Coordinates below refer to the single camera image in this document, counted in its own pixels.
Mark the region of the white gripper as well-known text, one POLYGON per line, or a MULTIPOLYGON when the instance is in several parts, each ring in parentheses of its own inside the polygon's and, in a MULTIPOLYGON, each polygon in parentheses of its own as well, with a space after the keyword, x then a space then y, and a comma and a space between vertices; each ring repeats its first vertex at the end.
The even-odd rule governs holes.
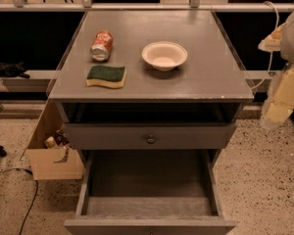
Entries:
MULTIPOLYGON (((263 39, 258 48, 264 52, 279 52, 285 23, 279 25, 263 39)), ((265 102, 265 119, 272 123, 283 124, 294 109, 294 66, 287 70, 273 95, 273 102, 265 102)))

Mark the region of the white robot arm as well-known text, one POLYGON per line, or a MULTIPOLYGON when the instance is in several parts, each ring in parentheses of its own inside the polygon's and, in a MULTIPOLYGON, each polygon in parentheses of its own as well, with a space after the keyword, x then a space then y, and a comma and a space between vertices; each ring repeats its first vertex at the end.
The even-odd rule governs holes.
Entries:
POLYGON ((269 86, 269 97, 262 111, 266 127, 282 125, 294 111, 294 11, 258 48, 265 52, 279 52, 290 67, 274 78, 269 86))

